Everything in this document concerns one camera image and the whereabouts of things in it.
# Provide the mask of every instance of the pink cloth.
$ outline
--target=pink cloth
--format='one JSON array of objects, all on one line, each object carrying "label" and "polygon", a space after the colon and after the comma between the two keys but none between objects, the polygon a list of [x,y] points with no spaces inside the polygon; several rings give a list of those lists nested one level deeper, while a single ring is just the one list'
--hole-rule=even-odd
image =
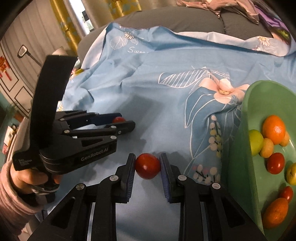
[{"label": "pink cloth", "polygon": [[0,232],[6,230],[11,240],[18,240],[17,236],[31,216],[42,207],[31,207],[18,196],[10,183],[11,164],[11,161],[5,163],[0,173]]},{"label": "pink cloth", "polygon": [[252,22],[259,24],[259,16],[251,0],[201,0],[186,2],[177,0],[178,6],[195,7],[214,12],[220,18],[222,8],[245,16]]}]

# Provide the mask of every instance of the peach flower print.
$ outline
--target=peach flower print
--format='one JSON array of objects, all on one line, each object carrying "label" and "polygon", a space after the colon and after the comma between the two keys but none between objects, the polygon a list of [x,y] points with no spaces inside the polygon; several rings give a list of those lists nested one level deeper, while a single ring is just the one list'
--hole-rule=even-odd
[{"label": "peach flower print", "polygon": [[222,104],[228,104],[232,96],[236,96],[239,100],[239,103],[242,102],[244,98],[244,91],[247,90],[250,85],[245,84],[241,85],[237,88],[232,87],[230,81],[228,79],[221,79],[218,80],[215,76],[211,76],[211,78],[204,78],[199,87],[207,88],[208,90],[215,91],[214,98],[216,101]]}]

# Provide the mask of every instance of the purple cloth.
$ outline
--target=purple cloth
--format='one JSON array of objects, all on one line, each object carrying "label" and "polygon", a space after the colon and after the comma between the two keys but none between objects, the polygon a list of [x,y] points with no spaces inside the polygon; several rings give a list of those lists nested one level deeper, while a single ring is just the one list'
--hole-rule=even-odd
[{"label": "purple cloth", "polygon": [[284,29],[287,32],[289,32],[288,28],[286,27],[286,25],[280,21],[279,19],[276,19],[270,15],[267,15],[262,9],[260,9],[259,7],[255,6],[257,12],[259,13],[259,15],[265,20],[265,22],[270,25],[271,27],[274,28],[280,28],[280,29]]}]

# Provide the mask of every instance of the human hand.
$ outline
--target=human hand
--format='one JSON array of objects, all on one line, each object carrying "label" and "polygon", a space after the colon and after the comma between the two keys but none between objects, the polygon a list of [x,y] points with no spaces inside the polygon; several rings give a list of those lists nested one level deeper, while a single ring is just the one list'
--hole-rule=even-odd
[{"label": "human hand", "polygon": [[[22,194],[33,193],[31,185],[41,185],[48,181],[48,176],[44,172],[34,169],[26,169],[16,171],[13,164],[10,168],[11,185],[13,188]],[[53,175],[53,180],[56,184],[61,181],[61,175]]]}]

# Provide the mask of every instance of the orange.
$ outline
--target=orange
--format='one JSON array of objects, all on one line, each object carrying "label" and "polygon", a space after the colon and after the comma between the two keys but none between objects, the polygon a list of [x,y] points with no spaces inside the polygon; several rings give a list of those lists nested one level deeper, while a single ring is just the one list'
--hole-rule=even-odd
[{"label": "orange", "polygon": [[264,138],[263,139],[263,147],[262,147],[261,151],[259,152],[260,156],[262,156],[263,158],[268,158],[271,156],[273,151],[274,151],[274,143],[272,142],[272,140],[270,140],[268,138]]},{"label": "orange", "polygon": [[284,137],[284,139],[281,141],[280,145],[281,145],[281,146],[287,146],[288,143],[289,143],[289,141],[290,141],[290,135],[289,135],[289,133],[286,131],[285,137]]},{"label": "orange", "polygon": [[289,203],[285,198],[274,200],[263,214],[262,224],[265,229],[272,229],[280,225],[286,218]]},{"label": "orange", "polygon": [[277,115],[270,115],[266,118],[262,127],[262,135],[269,138],[275,145],[282,142],[286,134],[284,122]]}]

